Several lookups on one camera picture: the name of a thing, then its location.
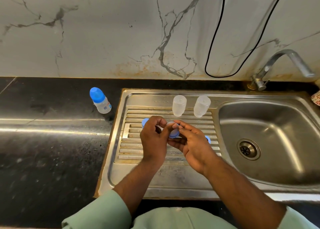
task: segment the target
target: blue bottle lid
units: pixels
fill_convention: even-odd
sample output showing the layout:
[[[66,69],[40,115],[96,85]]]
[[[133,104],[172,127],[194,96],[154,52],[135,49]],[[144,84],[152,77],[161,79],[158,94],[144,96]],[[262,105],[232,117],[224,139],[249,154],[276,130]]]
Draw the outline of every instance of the blue bottle lid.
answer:
[[[205,136],[205,137],[206,137],[206,139],[208,140],[209,144],[211,144],[210,138],[209,138],[208,136]]]
[[[146,124],[146,122],[149,120],[149,118],[144,118],[141,122],[142,124],[142,129],[144,128],[144,125]]]
[[[179,130],[178,130],[178,129],[174,129],[174,130],[170,133],[169,137],[170,137],[170,138],[177,138],[179,135],[180,135]]]
[[[106,98],[106,96],[101,91],[101,89],[96,88],[96,87],[93,87],[90,89],[90,97],[91,97],[92,101],[95,103],[101,103]]]

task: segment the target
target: person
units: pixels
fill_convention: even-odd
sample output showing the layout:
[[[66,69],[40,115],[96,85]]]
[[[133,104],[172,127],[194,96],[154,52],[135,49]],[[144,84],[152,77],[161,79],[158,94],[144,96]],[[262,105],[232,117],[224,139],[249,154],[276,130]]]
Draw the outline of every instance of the person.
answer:
[[[199,129],[181,121],[167,125],[164,118],[152,116],[141,131],[142,161],[92,203],[66,218],[64,229],[128,229],[131,216],[140,204],[155,173],[164,163],[167,143],[179,149],[189,165],[209,180],[214,191],[243,229],[317,228],[290,207],[278,203],[255,187],[244,175],[212,150]],[[182,138],[170,139],[173,129]],[[223,219],[197,208],[156,208],[138,216],[134,229],[155,228],[235,228]]]

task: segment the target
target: chrome faucet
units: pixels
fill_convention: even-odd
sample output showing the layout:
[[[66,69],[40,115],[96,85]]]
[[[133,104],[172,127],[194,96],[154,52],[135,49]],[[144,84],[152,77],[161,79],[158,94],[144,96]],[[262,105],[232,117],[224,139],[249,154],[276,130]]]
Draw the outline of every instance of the chrome faucet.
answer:
[[[306,78],[312,78],[315,76],[315,74],[302,60],[298,53],[291,49],[284,49],[274,54],[257,74],[251,76],[252,83],[248,85],[248,88],[252,90],[258,89],[259,91],[265,90],[266,84],[270,80],[264,82],[262,79],[267,74],[267,72],[271,70],[272,65],[278,60],[278,58],[284,54],[286,54],[291,59],[291,61],[296,65],[303,76],[305,76]]]

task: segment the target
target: marble wall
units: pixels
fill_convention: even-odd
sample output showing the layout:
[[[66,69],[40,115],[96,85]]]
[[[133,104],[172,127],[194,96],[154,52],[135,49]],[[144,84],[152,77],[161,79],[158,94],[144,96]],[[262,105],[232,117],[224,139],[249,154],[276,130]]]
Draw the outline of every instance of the marble wall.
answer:
[[[0,76],[213,79],[204,67],[221,1],[0,0]],[[208,73],[238,69],[274,2],[226,0]],[[225,79],[248,80],[284,48],[320,73],[319,9],[318,0],[280,0],[258,48]],[[310,81],[286,57],[270,78]]]

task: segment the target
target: sink drain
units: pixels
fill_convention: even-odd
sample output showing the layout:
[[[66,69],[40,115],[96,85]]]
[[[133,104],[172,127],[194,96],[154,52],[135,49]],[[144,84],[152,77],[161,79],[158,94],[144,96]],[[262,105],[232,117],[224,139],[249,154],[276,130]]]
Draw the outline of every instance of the sink drain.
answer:
[[[257,160],[260,157],[260,148],[250,139],[240,139],[237,143],[238,151],[242,157],[249,160]]]

